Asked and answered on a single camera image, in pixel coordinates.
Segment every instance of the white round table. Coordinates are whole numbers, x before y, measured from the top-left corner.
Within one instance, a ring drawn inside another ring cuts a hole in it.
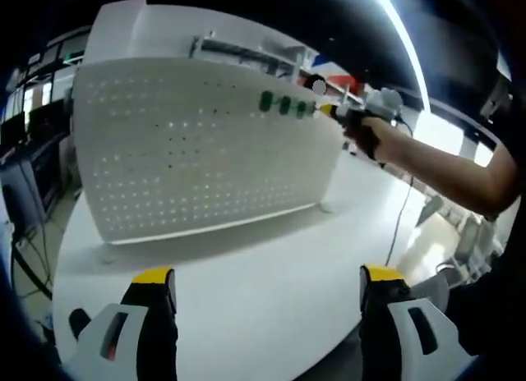
[[[144,269],[172,265],[178,379],[288,381],[328,354],[360,320],[359,267],[383,264],[408,186],[343,152],[324,202],[215,232],[111,246],[84,195],[58,256],[53,322],[58,353],[76,349],[68,317],[119,303]],[[390,265],[404,254],[423,206],[411,190]]]

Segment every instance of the human arm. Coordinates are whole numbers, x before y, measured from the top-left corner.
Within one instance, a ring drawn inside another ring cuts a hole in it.
[[[393,163],[466,209],[493,215],[507,209],[519,194],[519,170],[503,145],[497,145],[486,168],[412,139],[378,118],[365,118],[378,137],[375,158]],[[348,135],[357,141],[359,134]]]

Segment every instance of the human hand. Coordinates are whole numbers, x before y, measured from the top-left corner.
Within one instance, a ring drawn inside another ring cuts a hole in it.
[[[353,139],[358,148],[366,154],[367,138],[363,127],[370,128],[379,140],[379,144],[374,150],[375,160],[381,163],[394,163],[408,137],[378,117],[365,117],[362,119],[360,128],[348,127],[345,130],[345,135]]]

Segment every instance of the computer monitor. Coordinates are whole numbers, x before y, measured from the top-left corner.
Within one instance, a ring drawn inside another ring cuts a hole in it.
[[[8,118],[0,126],[0,144],[2,149],[10,149],[25,143],[25,114],[17,114]]]
[[[58,100],[30,112],[28,133],[31,140],[46,141],[68,131],[69,126],[66,122],[69,120],[65,117],[63,100]]]

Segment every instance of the white pegboard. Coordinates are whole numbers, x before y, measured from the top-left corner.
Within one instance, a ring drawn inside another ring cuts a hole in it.
[[[289,96],[288,114],[261,93]],[[297,102],[320,97],[243,67],[184,58],[85,65],[74,86],[76,152],[105,241],[180,236],[321,200],[341,128]]]

